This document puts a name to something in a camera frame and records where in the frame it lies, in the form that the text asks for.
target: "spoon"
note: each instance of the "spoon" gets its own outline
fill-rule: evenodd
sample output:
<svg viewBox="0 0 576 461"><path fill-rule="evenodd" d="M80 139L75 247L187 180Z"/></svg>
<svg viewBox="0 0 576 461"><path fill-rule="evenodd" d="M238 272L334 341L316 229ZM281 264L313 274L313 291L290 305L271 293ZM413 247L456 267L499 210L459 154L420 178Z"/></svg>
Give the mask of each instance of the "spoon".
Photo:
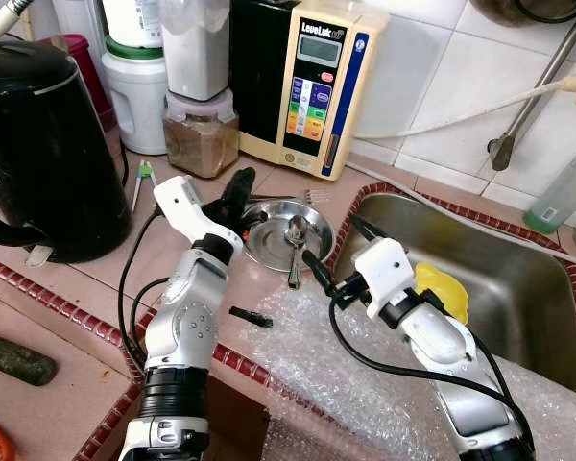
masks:
<svg viewBox="0 0 576 461"><path fill-rule="evenodd" d="M295 214L290 218L290 221L288 221L288 230L284 233L286 241L293 246L290 257L290 273L288 274L288 287L291 290L298 290L300 287L297 253L299 252L299 248L305 243L305 235L307 234L308 227L309 223L307 220L303 216Z"/></svg>

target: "dish soap bottle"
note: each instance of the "dish soap bottle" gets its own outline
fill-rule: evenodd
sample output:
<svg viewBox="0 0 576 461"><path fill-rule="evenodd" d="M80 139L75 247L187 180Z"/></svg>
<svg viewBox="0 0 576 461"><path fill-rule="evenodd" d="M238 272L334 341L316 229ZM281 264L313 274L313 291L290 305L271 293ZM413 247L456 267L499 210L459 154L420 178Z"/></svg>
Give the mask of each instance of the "dish soap bottle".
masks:
<svg viewBox="0 0 576 461"><path fill-rule="evenodd" d="M548 186L524 214L523 221L534 231L552 233L576 209L576 157Z"/></svg>

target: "yellow sponge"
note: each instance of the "yellow sponge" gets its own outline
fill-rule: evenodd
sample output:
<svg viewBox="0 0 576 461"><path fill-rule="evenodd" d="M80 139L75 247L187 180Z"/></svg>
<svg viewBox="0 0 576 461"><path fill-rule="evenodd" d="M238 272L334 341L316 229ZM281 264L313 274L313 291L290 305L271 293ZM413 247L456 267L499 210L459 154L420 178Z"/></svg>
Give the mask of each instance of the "yellow sponge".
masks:
<svg viewBox="0 0 576 461"><path fill-rule="evenodd" d="M445 310L463 325L466 325L469 296L461 282L426 262L418 263L414 272L417 283L416 292L422 293L429 288L444 303Z"/></svg>

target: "sink basin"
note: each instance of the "sink basin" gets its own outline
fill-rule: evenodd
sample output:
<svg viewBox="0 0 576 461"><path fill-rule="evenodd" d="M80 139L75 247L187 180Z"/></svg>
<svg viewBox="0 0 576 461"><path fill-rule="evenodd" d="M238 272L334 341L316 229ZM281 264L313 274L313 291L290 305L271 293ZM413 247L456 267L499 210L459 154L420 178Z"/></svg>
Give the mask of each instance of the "sink basin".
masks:
<svg viewBox="0 0 576 461"><path fill-rule="evenodd" d="M401 242L413 264L429 262L466 287L468 327L493 353L576 390L576 303L556 258L394 193L366 196L356 214ZM352 273L350 257L365 244L350 228L336 259L337 279Z"/></svg>

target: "white tile wall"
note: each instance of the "white tile wall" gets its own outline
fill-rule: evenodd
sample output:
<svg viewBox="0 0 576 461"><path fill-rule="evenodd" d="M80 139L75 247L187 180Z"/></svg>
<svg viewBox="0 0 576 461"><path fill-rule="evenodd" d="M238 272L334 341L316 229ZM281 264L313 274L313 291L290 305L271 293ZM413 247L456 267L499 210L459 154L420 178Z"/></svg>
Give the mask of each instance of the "white tile wall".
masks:
<svg viewBox="0 0 576 461"><path fill-rule="evenodd" d="M466 0L361 0L397 16L454 28Z"/></svg>
<svg viewBox="0 0 576 461"><path fill-rule="evenodd" d="M424 93L431 83L451 31L402 17L392 19L379 42L356 132L359 134L409 127L416 116ZM389 91L388 88L402 88ZM380 144L393 149L402 139L391 138Z"/></svg>
<svg viewBox="0 0 576 461"><path fill-rule="evenodd" d="M378 82L376 97L370 97L363 107L361 133L395 133L408 126L443 121L533 87L571 26L507 28L489 21L469 1L362 1L401 18L392 18L386 49L380 50L381 64L372 76L372 82ZM561 71L562 75L566 72L576 72L576 49ZM394 112L390 102L395 103ZM394 162L413 173L527 209L576 154L576 104L573 95L552 95L517 143L510 167L495 172L487 143L508 128L518 108L515 105L404 140L379 139L374 147L358 141L355 149L367 157ZM392 113L384 118L381 114L385 112ZM576 213L568 224L576 226Z"/></svg>
<svg viewBox="0 0 576 461"><path fill-rule="evenodd" d="M413 125L453 118L525 91L546 63L539 53L455 32ZM410 136L401 152L476 176L489 161L487 143L505 131L515 112L505 108Z"/></svg>
<svg viewBox="0 0 576 461"><path fill-rule="evenodd" d="M467 2L456 30L491 40L507 43L527 50L552 55L572 22L564 24L534 23L528 27L505 27L490 21ZM576 61L576 46L570 54L570 60Z"/></svg>
<svg viewBox="0 0 576 461"><path fill-rule="evenodd" d="M481 194L487 186L487 182L480 178L437 165L431 161L411 157L407 154L399 154L396 158L395 166L420 176L435 178L436 181L458 187L472 194Z"/></svg>

